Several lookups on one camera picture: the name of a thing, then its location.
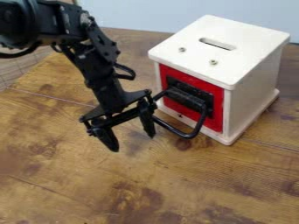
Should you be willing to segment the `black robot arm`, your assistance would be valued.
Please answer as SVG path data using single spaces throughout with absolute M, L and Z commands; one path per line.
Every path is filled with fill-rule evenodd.
M 0 0 L 0 47 L 18 51 L 0 52 L 0 59 L 23 57 L 41 46 L 50 46 L 67 56 L 98 98 L 98 107 L 79 119 L 87 133 L 118 152 L 113 128 L 139 118 L 153 137 L 157 109 L 153 91 L 127 92 L 122 88 L 119 81 L 131 81 L 137 72 L 118 63 L 118 43 L 101 30 L 90 13 L 77 4 L 62 1 Z

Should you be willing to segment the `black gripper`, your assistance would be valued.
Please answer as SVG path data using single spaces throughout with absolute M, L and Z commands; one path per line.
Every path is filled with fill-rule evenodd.
M 107 148 L 119 152 L 119 141 L 113 128 L 139 118 L 147 135 L 155 137 L 154 112 L 157 104 L 151 96 L 153 91 L 139 90 L 127 92 L 121 79 L 133 81 L 135 71 L 118 64 L 121 51 L 105 32 L 94 17 L 79 20 L 83 40 L 59 44 L 62 52 L 81 70 L 86 86 L 93 90 L 99 105 L 79 121 L 85 123 L 87 132 L 97 137 Z

